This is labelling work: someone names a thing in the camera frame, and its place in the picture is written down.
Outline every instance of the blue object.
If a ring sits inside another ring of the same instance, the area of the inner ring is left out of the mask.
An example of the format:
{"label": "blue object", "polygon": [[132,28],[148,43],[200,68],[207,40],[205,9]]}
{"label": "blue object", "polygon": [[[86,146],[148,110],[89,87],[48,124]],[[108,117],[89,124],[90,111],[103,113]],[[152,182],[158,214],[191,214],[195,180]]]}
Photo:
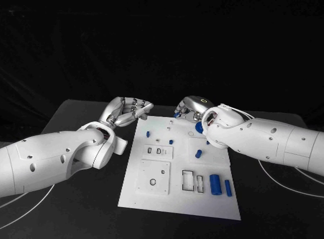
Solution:
{"label": "blue object", "polygon": [[229,180],[224,180],[224,187],[226,187],[227,197],[231,197],[231,187],[230,187],[230,181]]}
{"label": "blue object", "polygon": [[201,125],[201,122],[197,122],[197,123],[195,123],[195,131],[197,131],[198,133],[203,133],[203,125]]}
{"label": "blue object", "polygon": [[221,186],[220,186],[220,178],[217,174],[210,175],[210,191],[211,195],[221,195]]}
{"label": "blue object", "polygon": [[197,150],[197,153],[195,153],[195,157],[197,157],[197,158],[201,157],[201,153],[203,153],[203,151],[201,151],[201,150]]}

